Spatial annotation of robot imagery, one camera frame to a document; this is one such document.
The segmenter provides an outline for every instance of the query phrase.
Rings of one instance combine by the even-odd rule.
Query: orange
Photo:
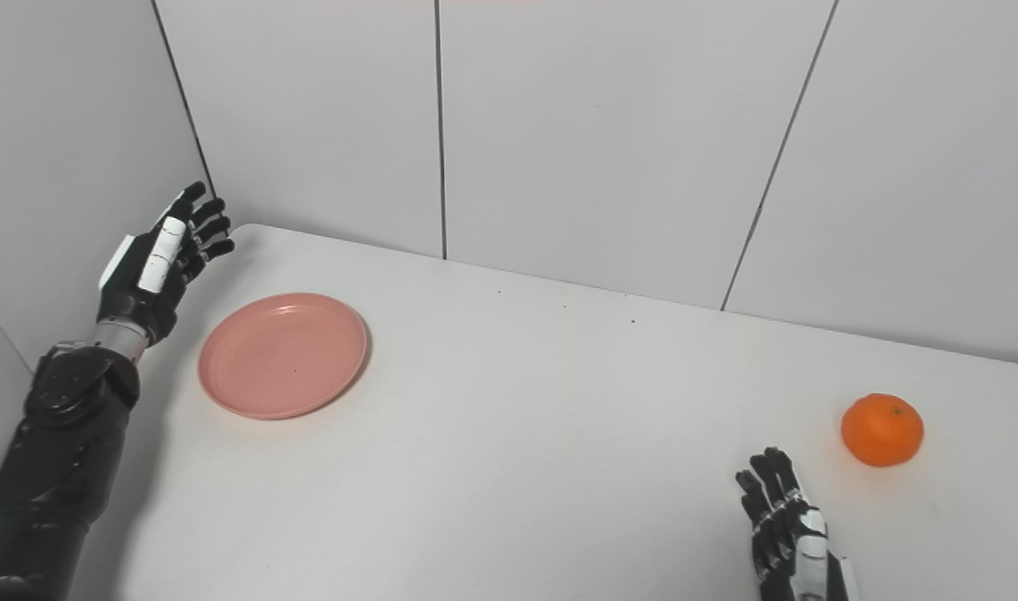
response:
[[[924,422],[898,396],[872,392],[846,409],[842,437],[863,463],[883,468],[913,459],[924,440]]]

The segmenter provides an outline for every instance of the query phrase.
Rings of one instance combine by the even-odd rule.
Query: black robotic forearm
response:
[[[137,369],[115,350],[58,346],[41,359],[0,471],[0,600],[67,597],[137,399]]]
[[[82,540],[109,502],[138,400],[135,364],[176,325],[186,284],[234,250],[223,199],[178,195],[150,231],[126,236],[101,281],[89,341],[41,359],[0,471],[0,601],[63,601]]]

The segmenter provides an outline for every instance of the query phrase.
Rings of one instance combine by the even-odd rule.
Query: white table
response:
[[[734,472],[790,452],[866,601],[1018,599],[1018,366],[244,225],[143,359],[98,601],[754,599]],[[329,406],[266,423],[196,381],[228,313],[312,290],[373,351]],[[842,447],[870,391],[920,453]]]

